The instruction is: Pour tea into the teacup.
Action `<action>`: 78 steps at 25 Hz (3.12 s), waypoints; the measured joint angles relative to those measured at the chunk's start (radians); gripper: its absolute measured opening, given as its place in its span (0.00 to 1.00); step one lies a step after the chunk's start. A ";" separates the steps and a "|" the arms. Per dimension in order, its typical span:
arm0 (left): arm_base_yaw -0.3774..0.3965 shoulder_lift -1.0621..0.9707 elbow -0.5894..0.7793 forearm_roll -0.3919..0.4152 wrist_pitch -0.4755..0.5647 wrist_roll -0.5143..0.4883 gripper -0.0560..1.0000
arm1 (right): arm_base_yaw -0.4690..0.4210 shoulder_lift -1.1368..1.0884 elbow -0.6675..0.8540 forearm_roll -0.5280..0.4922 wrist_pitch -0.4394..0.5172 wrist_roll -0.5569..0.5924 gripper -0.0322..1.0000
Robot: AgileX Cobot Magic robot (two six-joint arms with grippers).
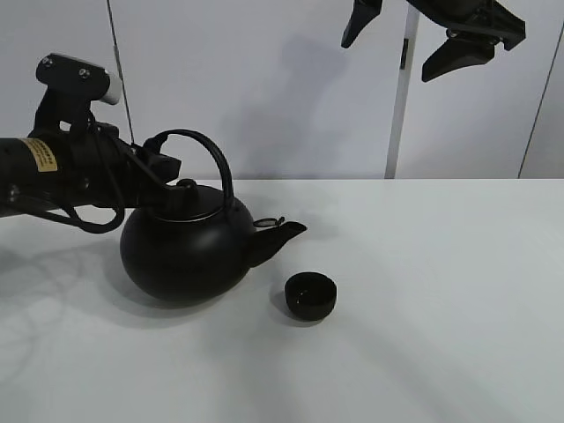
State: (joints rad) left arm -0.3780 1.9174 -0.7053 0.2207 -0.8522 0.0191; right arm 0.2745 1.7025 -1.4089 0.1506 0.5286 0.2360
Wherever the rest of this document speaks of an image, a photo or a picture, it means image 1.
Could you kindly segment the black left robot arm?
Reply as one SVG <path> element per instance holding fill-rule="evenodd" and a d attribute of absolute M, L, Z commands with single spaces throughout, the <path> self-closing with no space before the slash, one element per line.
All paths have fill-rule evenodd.
<path fill-rule="evenodd" d="M 163 205 L 167 185 L 182 162 L 119 138 L 106 123 L 89 125 L 80 138 L 41 130 L 38 137 L 1 140 L 1 215 L 18 208 L 54 210 L 61 205 L 125 209 Z"/>

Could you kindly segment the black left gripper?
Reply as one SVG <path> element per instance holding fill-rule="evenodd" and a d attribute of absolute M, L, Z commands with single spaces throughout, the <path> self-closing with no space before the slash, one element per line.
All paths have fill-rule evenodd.
<path fill-rule="evenodd" d="M 89 121 L 82 136 L 70 129 L 63 140 L 61 208 L 92 205 L 110 210 L 136 209 L 147 216 L 184 216 L 197 201 L 198 185 L 192 179 L 173 184 L 182 162 L 167 156 L 162 148 L 173 131 L 131 145 L 119 137 L 111 124 Z"/>

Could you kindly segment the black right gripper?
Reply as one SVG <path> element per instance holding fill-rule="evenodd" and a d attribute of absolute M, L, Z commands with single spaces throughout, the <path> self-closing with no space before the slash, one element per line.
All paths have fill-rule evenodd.
<path fill-rule="evenodd" d="M 409 1 L 436 25 L 455 33 L 473 33 L 496 39 L 510 51 L 526 38 L 525 22 L 498 1 Z M 354 0 L 341 47 L 350 48 L 362 30 L 382 11 L 382 0 Z M 484 65 L 494 58 L 489 41 L 448 38 L 423 63 L 421 79 L 429 82 L 449 72 Z"/>

